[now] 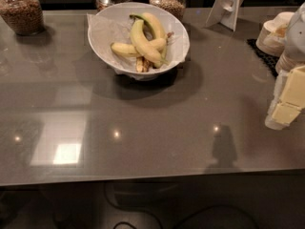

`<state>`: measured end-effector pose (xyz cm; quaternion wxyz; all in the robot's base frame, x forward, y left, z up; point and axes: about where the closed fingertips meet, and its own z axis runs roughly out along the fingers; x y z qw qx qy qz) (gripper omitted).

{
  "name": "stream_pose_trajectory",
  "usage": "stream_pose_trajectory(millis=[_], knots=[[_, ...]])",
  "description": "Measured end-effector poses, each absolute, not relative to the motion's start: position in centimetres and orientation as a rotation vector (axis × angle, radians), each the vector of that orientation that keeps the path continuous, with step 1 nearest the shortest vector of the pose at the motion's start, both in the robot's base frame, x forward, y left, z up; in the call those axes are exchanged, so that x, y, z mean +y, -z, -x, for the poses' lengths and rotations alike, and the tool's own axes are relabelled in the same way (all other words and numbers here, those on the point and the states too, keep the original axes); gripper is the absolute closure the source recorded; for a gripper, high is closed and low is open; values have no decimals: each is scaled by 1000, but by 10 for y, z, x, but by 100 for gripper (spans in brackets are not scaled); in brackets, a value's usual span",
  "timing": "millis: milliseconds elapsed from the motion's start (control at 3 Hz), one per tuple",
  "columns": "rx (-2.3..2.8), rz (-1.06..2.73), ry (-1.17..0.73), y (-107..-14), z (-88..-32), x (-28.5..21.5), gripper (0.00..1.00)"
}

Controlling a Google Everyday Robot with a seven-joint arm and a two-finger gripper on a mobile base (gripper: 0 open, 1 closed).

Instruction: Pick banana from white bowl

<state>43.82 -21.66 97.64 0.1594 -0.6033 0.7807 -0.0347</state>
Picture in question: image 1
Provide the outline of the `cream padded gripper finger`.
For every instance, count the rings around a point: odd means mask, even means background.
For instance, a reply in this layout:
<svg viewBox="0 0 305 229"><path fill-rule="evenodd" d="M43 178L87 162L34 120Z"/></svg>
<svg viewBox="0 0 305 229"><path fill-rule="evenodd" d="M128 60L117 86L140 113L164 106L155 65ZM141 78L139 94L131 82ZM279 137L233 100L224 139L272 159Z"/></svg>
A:
<svg viewBox="0 0 305 229"><path fill-rule="evenodd" d="M279 72L274 86L274 99L300 109L305 108L305 65L297 66L289 72Z"/></svg>
<svg viewBox="0 0 305 229"><path fill-rule="evenodd" d="M282 130L300 115L301 109L286 103L276 103L273 101L267 112L265 125L273 130Z"/></svg>

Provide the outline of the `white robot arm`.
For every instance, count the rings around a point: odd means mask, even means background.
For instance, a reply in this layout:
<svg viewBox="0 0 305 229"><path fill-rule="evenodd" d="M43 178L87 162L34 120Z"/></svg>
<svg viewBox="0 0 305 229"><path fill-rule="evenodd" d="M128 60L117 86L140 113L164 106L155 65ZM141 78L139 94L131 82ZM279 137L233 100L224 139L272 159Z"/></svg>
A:
<svg viewBox="0 0 305 229"><path fill-rule="evenodd" d="M274 130L288 127L305 109L305 3L292 16L284 37L284 51L275 70L274 99L265 125Z"/></svg>

